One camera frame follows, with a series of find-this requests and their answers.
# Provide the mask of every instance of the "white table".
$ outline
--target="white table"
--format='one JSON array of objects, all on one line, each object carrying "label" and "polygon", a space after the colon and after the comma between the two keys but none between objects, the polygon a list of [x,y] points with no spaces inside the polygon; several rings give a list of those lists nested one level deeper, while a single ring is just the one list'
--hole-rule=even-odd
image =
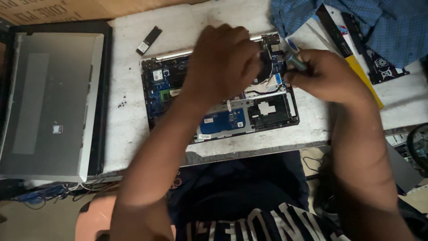
[{"label": "white table", "polygon": [[[150,30],[157,25],[163,32],[144,57],[191,48],[208,24],[242,25],[251,34],[272,30],[268,21],[269,5],[268,0],[212,0],[137,13],[109,22],[113,27],[113,58],[104,173],[127,168],[138,146],[149,135],[138,66],[141,56],[135,50]],[[339,11],[335,11],[333,19],[337,23],[342,21]],[[312,26],[318,27],[311,21],[314,20],[309,20]],[[290,38],[310,48],[327,49],[305,25]],[[374,86],[385,105],[381,110],[385,130],[428,122],[427,80],[419,62],[406,69],[410,75]],[[300,89],[295,89],[294,93],[299,125],[189,145],[186,150],[189,159],[185,164],[296,150],[325,143],[329,131],[327,103]]]}]

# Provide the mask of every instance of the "blue circuit board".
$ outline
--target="blue circuit board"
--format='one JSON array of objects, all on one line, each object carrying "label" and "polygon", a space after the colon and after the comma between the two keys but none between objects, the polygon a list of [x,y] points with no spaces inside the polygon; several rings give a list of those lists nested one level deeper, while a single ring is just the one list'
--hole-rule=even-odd
[{"label": "blue circuit board", "polygon": [[[171,80],[170,80],[170,70],[171,69],[184,69],[185,66],[188,64],[188,60],[183,60],[178,64],[174,65],[165,65],[162,63],[162,67],[159,69],[154,69],[149,71],[149,77],[148,80],[151,83],[151,90],[148,91],[148,95],[150,97],[150,104],[148,107],[148,114],[149,117],[160,117],[165,114],[166,111],[166,105],[170,103],[166,103],[161,98],[161,91],[168,90],[168,89],[176,89],[176,86],[171,86]],[[155,80],[154,79],[154,72],[157,72],[161,70],[162,71],[162,78]]]},{"label": "blue circuit board", "polygon": [[210,135],[224,130],[239,129],[244,126],[245,115],[243,108],[232,110],[232,112],[223,111],[208,114],[200,124],[201,133],[204,135]]}]

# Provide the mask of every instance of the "barcode label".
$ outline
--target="barcode label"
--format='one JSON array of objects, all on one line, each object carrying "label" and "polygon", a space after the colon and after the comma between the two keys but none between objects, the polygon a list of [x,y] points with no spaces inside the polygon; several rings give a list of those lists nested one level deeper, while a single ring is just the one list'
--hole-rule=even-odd
[{"label": "barcode label", "polygon": [[138,46],[138,49],[141,50],[141,52],[143,52],[143,53],[145,53],[148,48],[149,48],[149,46],[145,42],[142,42]]},{"label": "barcode label", "polygon": [[161,69],[153,71],[153,79],[154,79],[154,81],[159,81],[159,80],[163,79],[163,75],[162,75],[162,70]]},{"label": "barcode label", "polygon": [[199,139],[202,139],[202,140],[209,140],[209,139],[211,139],[211,135],[203,135],[203,134],[199,134]]}]

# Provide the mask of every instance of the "open laptop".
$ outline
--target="open laptop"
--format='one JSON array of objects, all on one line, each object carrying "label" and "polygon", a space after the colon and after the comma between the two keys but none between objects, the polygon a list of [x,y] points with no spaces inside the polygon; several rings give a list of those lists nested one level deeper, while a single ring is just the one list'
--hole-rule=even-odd
[{"label": "open laptop", "polygon": [[[191,144],[299,124],[283,42],[275,33],[251,38],[261,47],[262,70],[245,91],[212,107],[195,130]],[[140,61],[147,119],[152,130],[180,94],[192,50]]]},{"label": "open laptop", "polygon": [[106,22],[10,28],[2,177],[85,182],[101,173],[111,38]]}]

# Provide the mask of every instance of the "floor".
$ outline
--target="floor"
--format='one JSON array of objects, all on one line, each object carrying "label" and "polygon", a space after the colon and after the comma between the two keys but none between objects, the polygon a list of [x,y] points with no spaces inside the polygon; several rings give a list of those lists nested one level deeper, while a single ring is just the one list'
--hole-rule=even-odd
[{"label": "floor", "polygon": [[[318,148],[300,151],[301,158],[311,157],[321,159],[323,152]],[[306,176],[314,175],[320,163],[305,158],[307,165],[302,160]],[[313,198],[319,181],[308,181],[310,188],[309,209],[313,211]],[[74,240],[74,227],[80,208],[92,199],[93,195],[83,197],[73,202],[71,197],[59,200],[55,204],[49,201],[40,210],[31,210],[22,203],[0,202],[0,214],[7,217],[7,221],[0,223],[0,240],[2,241],[72,241]],[[422,189],[406,197],[403,200],[414,206],[422,213],[428,213],[428,188]]]}]

